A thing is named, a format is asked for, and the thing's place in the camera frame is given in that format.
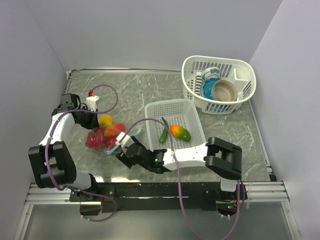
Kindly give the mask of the red fake pepper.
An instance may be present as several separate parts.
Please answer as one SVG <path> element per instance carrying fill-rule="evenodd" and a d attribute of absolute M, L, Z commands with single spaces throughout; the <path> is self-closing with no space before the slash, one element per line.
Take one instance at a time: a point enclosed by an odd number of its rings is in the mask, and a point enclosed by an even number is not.
<path fill-rule="evenodd" d="M 117 141 L 117 137 L 116 136 L 107 137 L 105 142 L 104 142 L 105 147 L 107 149 L 112 149 L 116 145 L 116 141 Z"/>

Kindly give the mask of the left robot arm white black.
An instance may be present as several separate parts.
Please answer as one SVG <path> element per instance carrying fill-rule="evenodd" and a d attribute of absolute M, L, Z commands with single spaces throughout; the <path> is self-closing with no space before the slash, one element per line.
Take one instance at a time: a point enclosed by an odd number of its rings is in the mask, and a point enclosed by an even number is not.
<path fill-rule="evenodd" d="M 90 173 L 76 169 L 65 143 L 70 130 L 78 124 L 87 130 L 98 128 L 97 102 L 99 97 L 89 96 L 81 102 L 77 94 L 61 96 L 61 102 L 51 114 L 51 125 L 45 138 L 28 150 L 35 183 L 40 189 L 70 187 L 77 196 L 88 201 L 97 199 L 98 184 Z"/>

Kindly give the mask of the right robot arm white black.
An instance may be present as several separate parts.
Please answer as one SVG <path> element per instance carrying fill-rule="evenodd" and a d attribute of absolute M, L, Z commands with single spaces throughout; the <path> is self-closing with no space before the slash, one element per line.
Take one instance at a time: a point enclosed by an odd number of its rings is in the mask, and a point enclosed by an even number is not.
<path fill-rule="evenodd" d="M 149 172 L 163 174 L 180 168 L 206 167 L 219 175 L 219 195 L 232 198 L 242 179 L 242 148 L 217 137 L 193 147 L 177 150 L 149 150 L 135 137 L 123 132 L 116 138 L 116 146 L 121 147 L 118 160 L 129 169 L 139 165 Z"/>

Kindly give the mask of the orange green fake mango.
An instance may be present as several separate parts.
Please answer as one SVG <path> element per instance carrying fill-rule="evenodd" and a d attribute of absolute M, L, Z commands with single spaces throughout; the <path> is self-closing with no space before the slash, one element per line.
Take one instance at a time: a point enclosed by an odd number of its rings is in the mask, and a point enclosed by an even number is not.
<path fill-rule="evenodd" d="M 180 139 L 180 140 L 185 141 L 185 142 L 190 142 L 191 141 L 191 134 L 189 133 L 189 131 L 186 130 L 185 128 L 183 128 L 180 125 L 173 124 L 170 127 L 170 132 L 177 139 Z"/>

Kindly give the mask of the clear zip top bag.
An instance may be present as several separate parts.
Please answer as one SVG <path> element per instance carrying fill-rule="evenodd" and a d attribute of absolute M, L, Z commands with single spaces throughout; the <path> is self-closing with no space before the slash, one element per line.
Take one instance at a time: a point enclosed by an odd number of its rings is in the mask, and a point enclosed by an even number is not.
<path fill-rule="evenodd" d="M 108 155 L 112 155 L 119 152 L 117 136 L 126 131 L 124 123 L 114 123 L 111 115 L 103 114 L 98 117 L 98 127 L 87 134 L 84 144 L 90 149 L 106 150 Z"/>

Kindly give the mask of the green fake pepper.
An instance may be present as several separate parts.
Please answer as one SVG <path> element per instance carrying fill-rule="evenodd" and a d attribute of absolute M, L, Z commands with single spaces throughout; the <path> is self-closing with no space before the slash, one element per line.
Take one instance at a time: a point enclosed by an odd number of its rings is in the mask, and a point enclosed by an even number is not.
<path fill-rule="evenodd" d="M 163 117 L 161 119 L 162 119 L 163 123 L 165 124 L 165 128 L 163 129 L 162 134 L 159 138 L 159 143 L 163 144 L 163 143 L 165 143 L 167 136 L 168 136 L 169 125 Z"/>

